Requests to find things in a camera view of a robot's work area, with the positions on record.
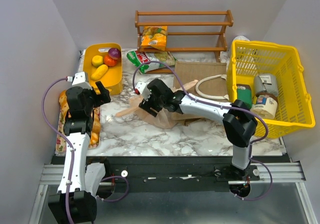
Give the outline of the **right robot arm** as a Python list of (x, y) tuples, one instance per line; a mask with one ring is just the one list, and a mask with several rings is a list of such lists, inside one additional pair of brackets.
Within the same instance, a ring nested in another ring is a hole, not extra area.
[(233, 145), (230, 171), (244, 177), (250, 166), (250, 141), (257, 121), (242, 101), (220, 103), (189, 94), (185, 89), (173, 92), (162, 80), (138, 82), (134, 91), (143, 97), (139, 108), (152, 116), (165, 109), (171, 113), (190, 114), (223, 124), (228, 141)]

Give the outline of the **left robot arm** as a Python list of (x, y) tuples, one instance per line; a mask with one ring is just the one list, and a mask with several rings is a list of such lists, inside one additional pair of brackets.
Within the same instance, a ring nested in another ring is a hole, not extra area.
[(106, 174), (105, 163), (86, 164), (94, 124), (94, 109), (111, 101), (109, 91), (100, 81), (96, 93), (85, 82), (59, 95), (64, 118), (62, 138), (66, 141), (63, 175), (57, 194), (49, 197), (48, 206), (59, 224), (94, 222), (97, 216), (97, 191)]

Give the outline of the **orange plastic grocery bag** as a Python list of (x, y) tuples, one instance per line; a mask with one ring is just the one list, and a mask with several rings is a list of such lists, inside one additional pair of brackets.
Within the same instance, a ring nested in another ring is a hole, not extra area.
[(160, 112), (152, 109), (152, 111), (156, 113), (156, 116), (153, 116), (139, 107), (139, 104), (143, 101), (143, 97), (141, 95), (132, 97), (129, 101), (130, 108), (117, 112), (115, 117), (123, 117), (133, 113), (142, 121), (162, 129), (171, 129), (176, 124), (188, 126), (189, 124), (201, 119), (201, 117), (195, 115), (171, 113), (166, 109), (162, 109)]

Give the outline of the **burlap tote bag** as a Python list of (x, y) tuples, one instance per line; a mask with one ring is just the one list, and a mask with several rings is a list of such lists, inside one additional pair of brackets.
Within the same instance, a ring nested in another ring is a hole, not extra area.
[[(174, 70), (182, 83), (187, 84), (194, 80), (200, 81), (210, 76), (226, 74), (227, 64), (222, 62), (177, 61)], [(211, 96), (225, 96), (228, 94), (227, 81), (221, 77), (205, 81), (199, 85), (199, 90)], [(179, 113), (172, 113), (171, 118), (184, 126), (200, 119), (199, 116), (181, 115)]]

